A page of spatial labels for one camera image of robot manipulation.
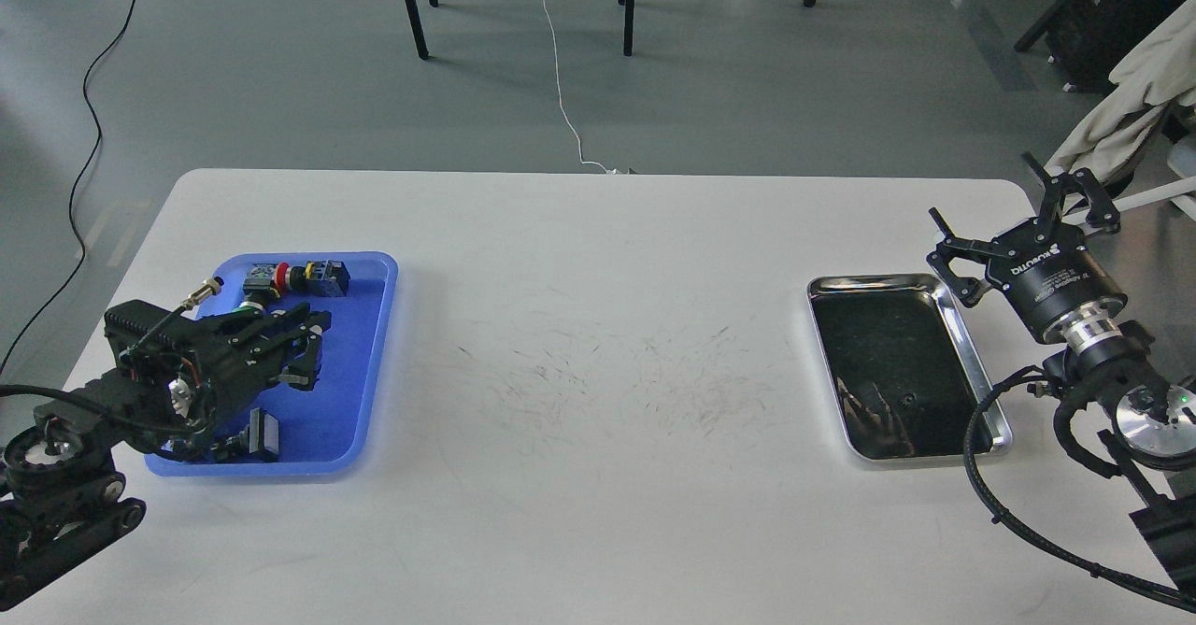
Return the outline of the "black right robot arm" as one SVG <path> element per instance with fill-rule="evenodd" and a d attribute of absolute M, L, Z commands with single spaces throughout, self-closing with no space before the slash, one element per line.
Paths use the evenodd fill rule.
<path fill-rule="evenodd" d="M 1088 168 L 1050 174 L 1030 153 L 1023 161 L 1044 186 L 1033 217 L 990 241 L 956 235 L 936 208 L 941 239 L 927 262 L 962 305 L 999 292 L 1039 344 L 1061 351 L 1015 370 L 974 409 L 962 458 L 974 492 L 1001 523 L 1035 549 L 1069 562 L 1119 589 L 1192 612 L 1192 494 L 1157 492 L 1145 476 L 1192 473 L 1192 390 L 1170 382 L 1149 360 L 1152 335 L 1139 321 L 1118 324 L 1128 302 L 1090 255 L 1091 234 L 1115 234 L 1119 212 Z M 1052 431 L 1064 455 L 1102 477 L 1124 477 L 1145 505 L 1131 513 L 1151 552 L 1170 578 L 1159 584 L 1119 572 L 1063 549 L 1029 527 L 991 494 L 975 462 L 978 422 L 1003 392 L 1026 384 L 1058 400 Z"/>

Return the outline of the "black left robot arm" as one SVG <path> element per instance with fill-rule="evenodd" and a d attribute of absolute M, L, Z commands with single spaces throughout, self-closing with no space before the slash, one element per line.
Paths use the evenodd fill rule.
<path fill-rule="evenodd" d="M 270 310 L 280 290 L 264 283 L 248 284 L 230 313 L 188 319 L 221 284 L 206 280 L 175 310 L 141 300 L 106 310 L 115 364 L 81 388 L 4 386 L 4 396 L 44 399 L 33 425 L 4 447 L 4 609 L 142 521 L 145 503 L 123 497 L 115 446 L 178 462 L 277 459 L 277 421 L 251 403 L 281 382 L 315 387 L 332 314 L 309 304 Z"/>

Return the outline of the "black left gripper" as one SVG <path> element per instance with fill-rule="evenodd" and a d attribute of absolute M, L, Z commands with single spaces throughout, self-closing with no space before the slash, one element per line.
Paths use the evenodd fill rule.
<path fill-rule="evenodd" d="M 115 360 L 103 376 L 103 418 L 128 437 L 215 439 L 270 386 L 312 391 L 323 339 L 304 336 L 329 327 L 332 313 L 309 304 L 197 320 L 141 300 L 112 306 L 103 315 Z M 282 368 L 277 341 L 292 341 Z"/>

